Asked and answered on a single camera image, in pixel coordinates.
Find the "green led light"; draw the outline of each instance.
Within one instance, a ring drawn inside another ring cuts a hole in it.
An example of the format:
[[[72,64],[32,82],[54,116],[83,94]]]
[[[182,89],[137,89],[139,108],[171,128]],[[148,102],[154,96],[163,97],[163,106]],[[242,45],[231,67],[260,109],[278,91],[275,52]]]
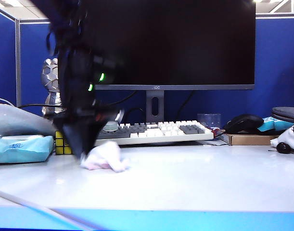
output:
[[[92,88],[93,88],[93,85],[90,84],[90,85],[89,85],[89,89],[88,89],[88,91],[92,91]]]
[[[105,74],[104,74],[104,73],[102,73],[102,74],[101,74],[101,78],[99,79],[99,81],[103,81],[103,80],[104,80],[104,78],[105,78]]]

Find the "keyboard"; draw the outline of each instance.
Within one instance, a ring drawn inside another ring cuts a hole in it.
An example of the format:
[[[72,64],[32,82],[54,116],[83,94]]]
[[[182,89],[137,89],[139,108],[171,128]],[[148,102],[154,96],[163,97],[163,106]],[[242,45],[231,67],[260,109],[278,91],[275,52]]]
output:
[[[115,141],[119,145],[147,144],[213,139],[213,133],[198,121],[116,124],[113,129],[103,129],[95,145]]]

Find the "blue package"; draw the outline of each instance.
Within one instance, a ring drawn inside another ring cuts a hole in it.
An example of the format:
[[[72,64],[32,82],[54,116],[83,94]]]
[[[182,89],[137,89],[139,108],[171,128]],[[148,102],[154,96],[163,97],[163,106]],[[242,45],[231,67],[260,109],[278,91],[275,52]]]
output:
[[[0,138],[0,164],[43,162],[53,150],[52,136],[31,140],[3,140]]]
[[[275,129],[276,131],[286,130],[293,126],[293,123],[289,123],[286,121],[282,121],[279,119],[275,119],[273,117],[263,118],[264,123],[260,127],[258,127],[259,131],[268,131]]]
[[[263,118],[264,123],[260,127],[258,127],[259,131],[268,131],[271,129],[274,129],[274,118],[273,117],[267,117]]]
[[[274,118],[274,127],[276,131],[286,130],[288,128],[291,128],[294,125],[294,123],[282,121],[279,119]]]

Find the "blue partition wall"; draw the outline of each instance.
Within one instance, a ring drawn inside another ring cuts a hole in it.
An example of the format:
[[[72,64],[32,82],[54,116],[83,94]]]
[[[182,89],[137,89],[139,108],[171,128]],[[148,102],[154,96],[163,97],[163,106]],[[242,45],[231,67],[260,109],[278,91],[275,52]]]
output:
[[[47,92],[40,82],[43,61],[49,57],[45,47],[47,24],[21,26],[22,104],[43,103]],[[254,90],[197,91],[180,114],[193,120],[197,113],[221,113],[222,124],[232,117],[252,113],[270,116],[274,106],[294,106],[294,18],[256,20],[256,77]],[[97,99],[118,101],[131,91],[97,91]],[[165,120],[175,120],[178,108],[190,91],[165,92]],[[122,103],[129,110],[145,110],[145,92],[138,92]],[[40,114],[40,108],[30,109]],[[140,111],[133,111],[127,122],[141,122]]]
[[[16,104],[15,23],[0,14],[0,98]]]

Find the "gray cushion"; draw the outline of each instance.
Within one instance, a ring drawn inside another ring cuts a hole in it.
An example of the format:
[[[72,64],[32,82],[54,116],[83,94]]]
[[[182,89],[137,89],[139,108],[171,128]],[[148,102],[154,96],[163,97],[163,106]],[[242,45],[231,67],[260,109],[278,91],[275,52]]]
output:
[[[274,107],[272,116],[287,122],[294,122],[294,107]]]

